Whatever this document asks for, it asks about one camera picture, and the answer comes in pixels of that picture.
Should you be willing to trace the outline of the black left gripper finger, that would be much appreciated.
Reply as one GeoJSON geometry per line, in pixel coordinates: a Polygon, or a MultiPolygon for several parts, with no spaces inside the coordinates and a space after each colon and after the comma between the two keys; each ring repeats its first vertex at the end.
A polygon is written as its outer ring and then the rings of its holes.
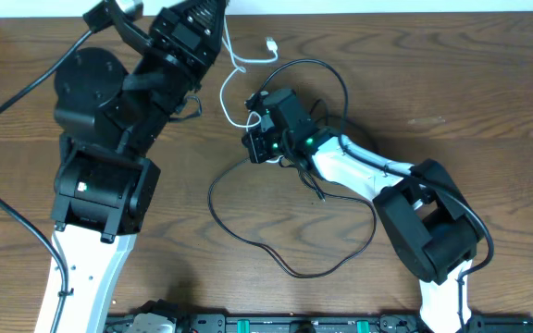
{"type": "Polygon", "coordinates": [[[228,0],[207,0],[205,2],[209,12],[209,40],[213,46],[219,46],[221,43],[224,17],[228,0]]]}
{"type": "Polygon", "coordinates": [[[186,0],[170,8],[173,12],[185,17],[190,23],[198,23],[204,28],[211,27],[211,1],[186,0]]]}

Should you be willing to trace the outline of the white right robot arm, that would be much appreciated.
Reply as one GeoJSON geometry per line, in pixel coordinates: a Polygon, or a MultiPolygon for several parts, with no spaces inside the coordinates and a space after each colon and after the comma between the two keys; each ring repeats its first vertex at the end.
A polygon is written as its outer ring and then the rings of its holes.
{"type": "Polygon", "coordinates": [[[374,206],[390,243],[418,279],[419,315],[433,332],[462,332],[472,314],[466,272],[483,231],[445,168],[434,160],[395,162],[319,125],[292,89],[252,94],[257,124],[242,138],[255,164],[277,157],[302,175],[339,184],[374,206]]]}

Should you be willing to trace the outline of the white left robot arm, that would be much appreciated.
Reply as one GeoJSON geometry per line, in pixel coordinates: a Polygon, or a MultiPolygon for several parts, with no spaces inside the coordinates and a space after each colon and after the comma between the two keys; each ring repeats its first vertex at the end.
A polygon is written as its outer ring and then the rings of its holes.
{"type": "Polygon", "coordinates": [[[160,176],[147,154],[162,129],[188,119],[186,104],[221,48],[225,0],[160,10],[147,31],[139,1],[103,1],[85,13],[93,33],[115,29],[140,55],[133,69],[103,48],[73,51],[55,75],[61,127],[49,271],[39,332],[100,332],[122,266],[160,176]]]}

